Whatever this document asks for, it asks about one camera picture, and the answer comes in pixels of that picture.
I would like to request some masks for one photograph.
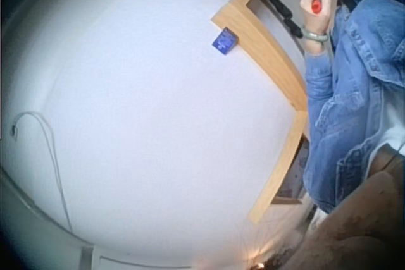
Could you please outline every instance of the wooden frame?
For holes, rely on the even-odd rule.
[[[308,113],[304,80],[280,44],[247,7],[249,1],[230,0],[211,20],[238,36],[239,45],[275,82],[297,111],[277,165],[249,213],[249,219],[258,223],[276,198],[292,164],[299,141],[306,133]]]

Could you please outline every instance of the white shirt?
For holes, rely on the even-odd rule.
[[[368,176],[371,162],[379,148],[385,144],[389,144],[395,151],[398,151],[398,149],[401,148],[401,145],[405,142],[403,92],[401,90],[397,90],[396,92],[385,90],[384,99],[386,108],[384,109],[383,127],[385,128],[385,132],[376,148],[370,154],[366,176]],[[402,146],[399,153],[405,156],[405,145]]]

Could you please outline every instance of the black handle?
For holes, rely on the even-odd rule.
[[[291,10],[285,6],[281,0],[270,0],[270,2],[274,5],[276,10],[284,17],[284,18],[291,18],[292,12]]]

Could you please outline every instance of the bracelet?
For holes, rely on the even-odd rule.
[[[328,39],[329,39],[328,35],[314,34],[310,31],[308,31],[307,29],[305,29],[305,27],[302,28],[302,34],[304,35],[305,38],[316,41],[316,42],[320,42],[320,43],[324,43],[324,42],[328,41]]]

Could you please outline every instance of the denim jacket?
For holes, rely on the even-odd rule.
[[[404,0],[355,0],[337,9],[327,53],[306,54],[309,196],[330,213],[366,178],[382,133],[384,90],[404,93]]]

